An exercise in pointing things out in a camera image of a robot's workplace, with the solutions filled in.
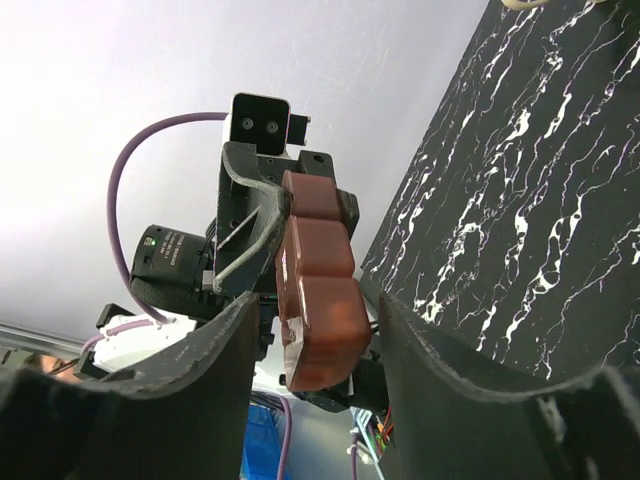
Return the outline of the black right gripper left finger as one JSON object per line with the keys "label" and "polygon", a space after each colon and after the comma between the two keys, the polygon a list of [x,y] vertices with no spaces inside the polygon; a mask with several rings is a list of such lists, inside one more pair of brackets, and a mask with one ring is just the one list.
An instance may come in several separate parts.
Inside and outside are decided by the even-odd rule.
{"label": "black right gripper left finger", "polygon": [[100,381],[1,371],[5,479],[235,479],[254,376],[259,301]]}

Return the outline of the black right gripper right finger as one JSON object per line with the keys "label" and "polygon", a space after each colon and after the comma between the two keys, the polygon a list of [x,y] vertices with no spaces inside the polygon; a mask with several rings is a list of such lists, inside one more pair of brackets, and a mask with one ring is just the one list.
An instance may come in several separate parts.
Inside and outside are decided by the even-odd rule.
{"label": "black right gripper right finger", "polygon": [[635,479],[639,371],[547,383],[492,361],[390,296],[379,324],[408,479]]}

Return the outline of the brown pill organizer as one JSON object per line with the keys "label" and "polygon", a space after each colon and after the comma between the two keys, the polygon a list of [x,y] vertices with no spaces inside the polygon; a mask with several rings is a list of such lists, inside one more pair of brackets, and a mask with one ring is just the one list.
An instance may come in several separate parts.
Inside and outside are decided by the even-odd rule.
{"label": "brown pill organizer", "polygon": [[372,331],[335,181],[287,171],[291,194],[275,256],[286,387],[319,391],[345,381]]}

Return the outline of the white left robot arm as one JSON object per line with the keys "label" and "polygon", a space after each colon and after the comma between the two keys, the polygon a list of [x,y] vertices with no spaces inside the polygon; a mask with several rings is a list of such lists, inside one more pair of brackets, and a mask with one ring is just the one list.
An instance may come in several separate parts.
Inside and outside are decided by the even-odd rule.
{"label": "white left robot arm", "polygon": [[201,324],[257,294],[263,317],[281,322],[286,387],[330,388],[351,375],[372,336],[350,244],[358,219],[330,155],[273,157],[228,142],[206,233],[148,227],[127,283],[137,300]]}

